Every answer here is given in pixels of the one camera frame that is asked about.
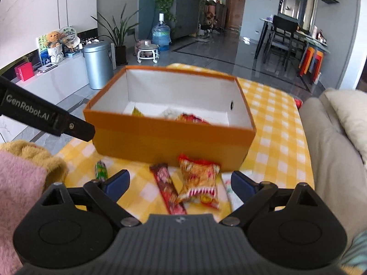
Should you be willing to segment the orange cardboard box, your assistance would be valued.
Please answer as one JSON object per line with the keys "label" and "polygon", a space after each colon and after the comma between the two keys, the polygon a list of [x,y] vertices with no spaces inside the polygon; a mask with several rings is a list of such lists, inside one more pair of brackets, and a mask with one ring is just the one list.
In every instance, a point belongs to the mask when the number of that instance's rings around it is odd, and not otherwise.
{"label": "orange cardboard box", "polygon": [[178,157],[238,170],[256,136],[239,81],[216,71],[127,66],[83,111],[105,156],[178,165]]}

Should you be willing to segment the pink fluffy blanket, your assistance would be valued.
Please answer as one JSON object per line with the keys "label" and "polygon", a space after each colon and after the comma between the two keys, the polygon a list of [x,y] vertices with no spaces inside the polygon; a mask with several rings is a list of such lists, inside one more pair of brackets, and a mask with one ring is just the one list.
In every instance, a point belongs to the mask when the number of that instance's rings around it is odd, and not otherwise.
{"label": "pink fluffy blanket", "polygon": [[1,274],[22,266],[13,246],[14,231],[42,194],[46,175],[43,167],[1,151]]}

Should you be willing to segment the blue water jug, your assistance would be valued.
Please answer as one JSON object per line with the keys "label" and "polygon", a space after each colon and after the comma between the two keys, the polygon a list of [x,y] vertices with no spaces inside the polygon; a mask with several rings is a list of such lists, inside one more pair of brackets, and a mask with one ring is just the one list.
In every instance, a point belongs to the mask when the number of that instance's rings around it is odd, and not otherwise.
{"label": "blue water jug", "polygon": [[156,44],[160,51],[169,50],[170,27],[164,21],[164,13],[159,14],[159,22],[152,28],[152,43]]}

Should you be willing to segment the beige cushion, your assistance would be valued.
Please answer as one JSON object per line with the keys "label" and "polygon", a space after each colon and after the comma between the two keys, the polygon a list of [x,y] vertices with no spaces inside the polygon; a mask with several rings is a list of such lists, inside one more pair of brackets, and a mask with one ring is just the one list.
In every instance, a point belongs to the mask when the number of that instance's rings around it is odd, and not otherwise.
{"label": "beige cushion", "polygon": [[327,91],[325,95],[366,168],[366,93],[343,89]]}

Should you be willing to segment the black dining chair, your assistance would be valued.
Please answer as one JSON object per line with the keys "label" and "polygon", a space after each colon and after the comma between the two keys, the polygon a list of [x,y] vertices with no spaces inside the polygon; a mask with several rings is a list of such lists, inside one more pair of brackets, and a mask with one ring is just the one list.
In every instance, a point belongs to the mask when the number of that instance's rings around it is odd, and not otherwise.
{"label": "black dining chair", "polygon": [[266,61],[269,60],[273,50],[280,51],[281,54],[284,55],[282,65],[284,70],[286,70],[293,48],[294,34],[298,27],[299,25],[296,21],[274,16],[272,20],[272,30],[266,43],[262,62],[266,63]]}

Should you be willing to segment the white round stool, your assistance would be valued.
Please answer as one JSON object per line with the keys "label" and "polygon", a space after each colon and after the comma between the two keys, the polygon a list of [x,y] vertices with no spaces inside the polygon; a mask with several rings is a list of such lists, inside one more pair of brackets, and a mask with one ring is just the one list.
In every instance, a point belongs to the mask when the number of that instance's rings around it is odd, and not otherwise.
{"label": "white round stool", "polygon": [[157,64],[159,61],[159,46],[156,44],[143,44],[138,46],[137,62],[142,63],[143,60],[152,60]]}

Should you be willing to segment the large red snack bag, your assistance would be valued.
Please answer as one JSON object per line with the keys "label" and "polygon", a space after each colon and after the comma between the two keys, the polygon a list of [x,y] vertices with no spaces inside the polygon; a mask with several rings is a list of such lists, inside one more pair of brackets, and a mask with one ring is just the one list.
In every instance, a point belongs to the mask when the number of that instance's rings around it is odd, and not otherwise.
{"label": "large red snack bag", "polygon": [[208,122],[193,114],[182,113],[175,118],[176,121],[190,122],[195,124],[208,124]]}

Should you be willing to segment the green snack tube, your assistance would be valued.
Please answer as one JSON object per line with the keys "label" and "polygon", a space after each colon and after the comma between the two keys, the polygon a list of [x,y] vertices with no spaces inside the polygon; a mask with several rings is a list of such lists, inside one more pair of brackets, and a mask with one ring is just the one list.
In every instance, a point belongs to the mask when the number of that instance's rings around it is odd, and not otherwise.
{"label": "green snack tube", "polygon": [[103,161],[98,160],[95,164],[95,179],[105,181],[108,178],[108,171]]}

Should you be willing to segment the white snack packet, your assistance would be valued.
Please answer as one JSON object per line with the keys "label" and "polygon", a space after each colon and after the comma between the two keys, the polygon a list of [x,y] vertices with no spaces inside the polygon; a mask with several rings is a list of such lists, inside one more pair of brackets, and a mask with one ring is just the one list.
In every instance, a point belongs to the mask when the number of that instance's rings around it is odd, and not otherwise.
{"label": "white snack packet", "polygon": [[222,173],[221,179],[223,181],[226,195],[231,205],[231,210],[235,211],[243,205],[243,201],[236,195],[231,185],[231,173]]}

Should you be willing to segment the orange noodle snack bag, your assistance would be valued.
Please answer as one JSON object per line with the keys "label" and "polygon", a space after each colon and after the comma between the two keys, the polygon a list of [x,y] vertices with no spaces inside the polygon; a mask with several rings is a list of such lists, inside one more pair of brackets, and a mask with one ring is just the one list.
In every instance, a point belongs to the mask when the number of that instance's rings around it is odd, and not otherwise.
{"label": "orange noodle snack bag", "polygon": [[199,202],[204,206],[219,209],[217,176],[220,165],[204,159],[192,159],[181,154],[178,157],[183,186],[176,203]]}

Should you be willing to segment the dark red snack bar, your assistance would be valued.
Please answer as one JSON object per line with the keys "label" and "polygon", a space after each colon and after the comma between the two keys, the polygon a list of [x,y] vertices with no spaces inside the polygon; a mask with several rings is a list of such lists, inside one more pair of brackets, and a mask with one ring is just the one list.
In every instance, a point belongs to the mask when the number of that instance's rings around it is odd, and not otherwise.
{"label": "dark red snack bar", "polygon": [[187,211],[184,205],[177,202],[178,192],[170,176],[167,163],[152,165],[149,170],[154,175],[168,213],[170,215],[186,215]]}

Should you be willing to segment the white tv cabinet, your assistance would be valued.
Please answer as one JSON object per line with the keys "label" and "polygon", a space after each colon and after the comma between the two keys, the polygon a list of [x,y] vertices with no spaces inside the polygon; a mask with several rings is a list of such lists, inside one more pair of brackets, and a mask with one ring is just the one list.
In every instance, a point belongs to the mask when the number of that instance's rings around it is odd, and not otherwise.
{"label": "white tv cabinet", "polygon": [[66,58],[48,72],[35,74],[27,81],[16,83],[19,87],[53,104],[58,104],[88,84],[85,58],[81,53]]}

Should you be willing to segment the striped sock foot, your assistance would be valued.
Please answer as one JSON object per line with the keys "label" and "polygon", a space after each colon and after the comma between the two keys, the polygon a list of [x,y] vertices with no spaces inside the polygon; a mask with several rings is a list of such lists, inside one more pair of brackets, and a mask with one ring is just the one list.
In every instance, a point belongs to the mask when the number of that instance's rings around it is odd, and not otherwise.
{"label": "striped sock foot", "polygon": [[352,241],[344,253],[340,263],[347,274],[366,274],[367,261],[367,232],[361,232]]}

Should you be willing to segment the clear packet white balls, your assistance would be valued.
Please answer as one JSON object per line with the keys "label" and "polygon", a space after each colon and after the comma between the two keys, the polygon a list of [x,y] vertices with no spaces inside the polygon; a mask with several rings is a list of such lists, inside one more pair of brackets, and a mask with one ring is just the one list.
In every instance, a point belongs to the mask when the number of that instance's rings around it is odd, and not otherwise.
{"label": "clear packet white balls", "polygon": [[183,112],[182,111],[179,111],[179,110],[176,110],[176,109],[173,109],[173,108],[167,108],[166,110],[164,110],[159,117],[162,117],[162,118],[166,118],[166,119],[169,119],[169,120],[177,120],[178,117],[180,115],[182,115]]}

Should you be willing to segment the yellow snack packet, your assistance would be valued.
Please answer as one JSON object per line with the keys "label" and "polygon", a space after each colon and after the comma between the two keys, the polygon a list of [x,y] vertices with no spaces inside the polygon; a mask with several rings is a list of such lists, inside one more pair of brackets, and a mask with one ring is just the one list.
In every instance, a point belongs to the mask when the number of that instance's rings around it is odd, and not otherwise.
{"label": "yellow snack packet", "polygon": [[137,107],[133,108],[131,115],[135,117],[144,117],[144,114]]}

